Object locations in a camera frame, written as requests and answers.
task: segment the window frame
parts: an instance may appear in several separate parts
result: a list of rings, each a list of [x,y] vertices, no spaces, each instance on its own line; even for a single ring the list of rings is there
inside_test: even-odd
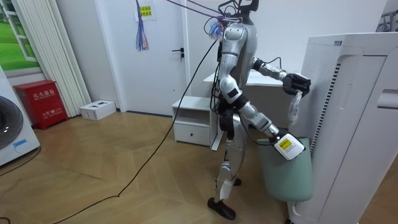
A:
[[[24,55],[25,59],[28,61],[31,61],[31,62],[37,62],[37,59],[35,57],[29,56],[26,46],[23,43],[23,39],[28,40],[27,36],[19,34],[19,31],[18,31],[14,21],[11,18],[11,16],[16,16],[19,19],[17,12],[8,11],[6,4],[3,0],[0,0],[0,10],[2,11],[4,16],[8,20],[8,23],[11,26],[12,32],[14,33],[15,38],[17,39],[18,45],[21,48],[22,54]],[[24,75],[32,75],[32,74],[42,73],[42,72],[43,72],[42,69],[40,68],[40,66],[38,66],[38,67],[34,67],[34,68],[24,68],[24,69],[18,69],[18,70],[5,71],[4,73],[6,74],[6,76],[8,78],[14,78],[14,77],[21,77]]]

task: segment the humanoid robot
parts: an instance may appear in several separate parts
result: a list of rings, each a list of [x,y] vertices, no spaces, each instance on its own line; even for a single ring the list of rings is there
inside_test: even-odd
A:
[[[243,95],[243,87],[248,80],[250,69],[264,76],[283,82],[283,89],[290,95],[298,91],[302,96],[310,91],[311,81],[298,74],[289,73],[255,58],[257,30],[250,20],[250,12],[257,11],[259,0],[239,1],[239,22],[227,24],[222,39],[218,88],[220,89],[220,128],[227,133],[226,154],[216,180],[216,195],[208,200],[208,206],[221,216],[233,220],[236,213],[223,203],[229,197],[232,186],[239,185],[238,172],[245,156],[247,125],[265,133],[273,146],[285,159],[292,160],[305,150],[305,147],[287,130],[279,129],[263,113],[258,112]]]

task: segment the fire extinguisher box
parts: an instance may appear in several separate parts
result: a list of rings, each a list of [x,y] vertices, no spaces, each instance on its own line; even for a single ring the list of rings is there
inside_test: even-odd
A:
[[[68,120],[55,81],[44,80],[16,85],[33,128],[46,130],[50,125]]]

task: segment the green trash bag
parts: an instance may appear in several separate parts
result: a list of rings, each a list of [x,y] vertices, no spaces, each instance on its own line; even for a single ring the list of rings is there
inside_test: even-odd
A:
[[[259,146],[262,173],[271,197],[284,202],[304,202],[313,196],[312,162],[308,138],[299,138],[306,150],[287,161],[272,146]],[[268,139],[258,140],[261,144]]]

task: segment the colorful tassel decoration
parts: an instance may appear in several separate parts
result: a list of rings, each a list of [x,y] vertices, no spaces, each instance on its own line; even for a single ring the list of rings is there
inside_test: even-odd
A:
[[[138,15],[138,30],[137,30],[137,39],[136,39],[136,49],[138,52],[142,52],[145,50],[149,50],[149,44],[147,40],[147,36],[145,35],[145,30],[144,30],[144,23],[142,21],[141,17],[141,11],[140,11],[140,6],[137,2],[137,15]]]
[[[221,40],[223,38],[224,26],[223,17],[217,17],[217,21],[214,22],[209,31],[209,36],[215,40]]]

